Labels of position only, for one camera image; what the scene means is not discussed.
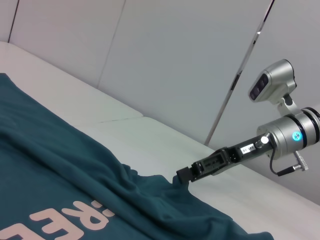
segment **white tabletop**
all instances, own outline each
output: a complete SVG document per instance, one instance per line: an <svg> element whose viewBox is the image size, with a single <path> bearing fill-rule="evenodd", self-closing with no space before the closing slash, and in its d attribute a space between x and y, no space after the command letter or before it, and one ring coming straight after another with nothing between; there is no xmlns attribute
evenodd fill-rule
<svg viewBox="0 0 320 240"><path fill-rule="evenodd" d="M0 42L0 73L73 126L142 117L131 107L40 58Z"/></svg>
<svg viewBox="0 0 320 240"><path fill-rule="evenodd" d="M148 117L78 127L142 176L176 171L213 150ZM320 206L238 165L189 186L190 192L231 216L249 233L267 231L276 240L319 240Z"/></svg>

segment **robotic arm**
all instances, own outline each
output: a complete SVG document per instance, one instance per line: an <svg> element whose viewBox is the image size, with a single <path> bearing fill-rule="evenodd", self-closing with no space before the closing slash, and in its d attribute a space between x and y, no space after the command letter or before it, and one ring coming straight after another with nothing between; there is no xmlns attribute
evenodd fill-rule
<svg viewBox="0 0 320 240"><path fill-rule="evenodd" d="M264 69L249 89L249 98L254 103L270 101L277 105L282 117L259 126L258 136L232 147L223 147L194 162L190 168L178 170L176 173L180 182L184 184L208 175L217 175L265 153L270 158L270 170L278 176L299 169L308 170L298 151L319 142L320 114L311 107L297 107L290 97L296 87L294 69L289 61L283 59ZM272 168L273 160L292 153L297 164L275 172Z"/></svg>

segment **white wall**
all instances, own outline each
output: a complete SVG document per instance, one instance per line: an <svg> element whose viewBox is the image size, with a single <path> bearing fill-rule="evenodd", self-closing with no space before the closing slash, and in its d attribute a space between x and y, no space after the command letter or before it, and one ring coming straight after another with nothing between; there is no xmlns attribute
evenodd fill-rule
<svg viewBox="0 0 320 240"><path fill-rule="evenodd" d="M18 0L0 0L0 41L7 42Z"/></svg>
<svg viewBox="0 0 320 240"><path fill-rule="evenodd" d="M21 0L10 43L96 87L125 0Z"/></svg>
<svg viewBox="0 0 320 240"><path fill-rule="evenodd" d="M291 94L301 108L320 111L320 2L318 0L277 0L260 37L231 96L210 145L215 149L231 146L254 137L259 125L280 117L269 102L252 103L248 89L258 74L270 64L288 59L294 67L297 89ZM307 172L277 177L269 170L269 160L262 156L246 166L294 192L320 204L320 145L301 151L309 166ZM295 163L293 155L275 161L281 170Z"/></svg>
<svg viewBox="0 0 320 240"><path fill-rule="evenodd" d="M98 89L204 143L270 0L128 0Z"/></svg>

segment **teal fabric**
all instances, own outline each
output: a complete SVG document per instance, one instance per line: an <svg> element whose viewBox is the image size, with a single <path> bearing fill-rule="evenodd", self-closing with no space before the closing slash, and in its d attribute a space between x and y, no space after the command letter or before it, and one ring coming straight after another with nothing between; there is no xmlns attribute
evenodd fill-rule
<svg viewBox="0 0 320 240"><path fill-rule="evenodd" d="M66 231L42 230L49 219L30 218L55 209L84 231L81 240L273 239L267 232L247 234L229 216L192 196L188 186L171 184L161 175L139 176L5 74L0 74L0 194L0 233L21 223L46 240L63 236ZM90 230L62 212L78 210L74 201L92 207L93 200L115 214L103 229Z"/></svg>

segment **teal t-shirt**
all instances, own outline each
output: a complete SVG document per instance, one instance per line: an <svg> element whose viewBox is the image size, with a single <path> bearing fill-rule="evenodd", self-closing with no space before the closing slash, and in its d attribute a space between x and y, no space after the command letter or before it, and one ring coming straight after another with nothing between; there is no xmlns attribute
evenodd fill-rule
<svg viewBox="0 0 320 240"><path fill-rule="evenodd" d="M247 234L186 185L139 176L0 74L0 240L6 239L273 238Z"/></svg>

